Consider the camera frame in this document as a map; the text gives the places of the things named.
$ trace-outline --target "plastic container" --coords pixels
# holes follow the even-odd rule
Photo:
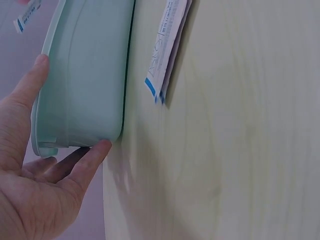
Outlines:
[[[123,126],[134,0],[60,0],[42,53],[48,79],[32,109],[33,151],[115,141]]]

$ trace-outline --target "blue stripe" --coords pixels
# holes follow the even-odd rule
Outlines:
[[[154,86],[152,85],[152,83],[150,82],[149,78],[145,79],[145,84],[148,86],[148,88],[150,89],[152,95],[155,97],[156,96],[156,90],[155,90]]]
[[[19,25],[19,28],[20,28],[21,32],[23,32],[23,31],[24,31],[24,28],[22,27],[21,22],[20,22],[19,19],[18,19],[18,25]]]

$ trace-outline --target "skin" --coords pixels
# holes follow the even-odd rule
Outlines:
[[[112,144],[80,148],[23,164],[31,132],[33,102],[49,72],[40,55],[14,91],[0,101],[0,238],[50,240],[76,219],[86,190]]]

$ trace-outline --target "fingernail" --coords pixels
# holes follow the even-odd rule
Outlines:
[[[45,60],[47,60],[47,55],[45,55],[45,54],[41,54],[41,55],[39,55],[37,58],[36,58],[36,60],[35,60],[35,62],[34,62],[34,65],[37,65],[37,64],[42,64]]]

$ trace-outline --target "wood grain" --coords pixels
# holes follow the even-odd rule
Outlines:
[[[106,239],[320,239],[320,1],[194,0],[155,106],[144,79],[164,6],[137,0]]]

